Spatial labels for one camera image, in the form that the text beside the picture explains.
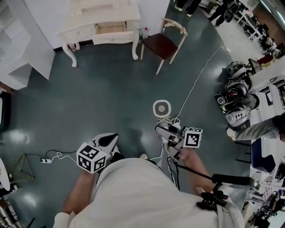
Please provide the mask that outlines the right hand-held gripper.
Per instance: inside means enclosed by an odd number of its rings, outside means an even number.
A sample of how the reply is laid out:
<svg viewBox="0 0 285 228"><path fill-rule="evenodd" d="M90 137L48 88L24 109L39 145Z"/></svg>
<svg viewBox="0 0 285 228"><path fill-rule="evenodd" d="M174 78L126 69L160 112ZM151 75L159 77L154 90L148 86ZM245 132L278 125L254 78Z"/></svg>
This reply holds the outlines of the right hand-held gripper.
<svg viewBox="0 0 285 228"><path fill-rule="evenodd" d="M199 148L203 134L202 129L191 127L181 130L175 126L156 126L155 131L161 136L163 145L169 147L169 156L175 161L179 161L183 148Z"/></svg>

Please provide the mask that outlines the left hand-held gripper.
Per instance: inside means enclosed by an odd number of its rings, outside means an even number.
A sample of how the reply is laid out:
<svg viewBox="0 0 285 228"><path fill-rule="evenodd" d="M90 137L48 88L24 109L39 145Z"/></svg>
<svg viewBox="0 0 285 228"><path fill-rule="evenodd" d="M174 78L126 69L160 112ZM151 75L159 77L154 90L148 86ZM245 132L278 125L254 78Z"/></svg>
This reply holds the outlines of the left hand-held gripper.
<svg viewBox="0 0 285 228"><path fill-rule="evenodd" d="M83 143L76 152L77 165L88 173L101 171L118 150L118 139L117 133L103 133L95 136L92 142Z"/></svg>

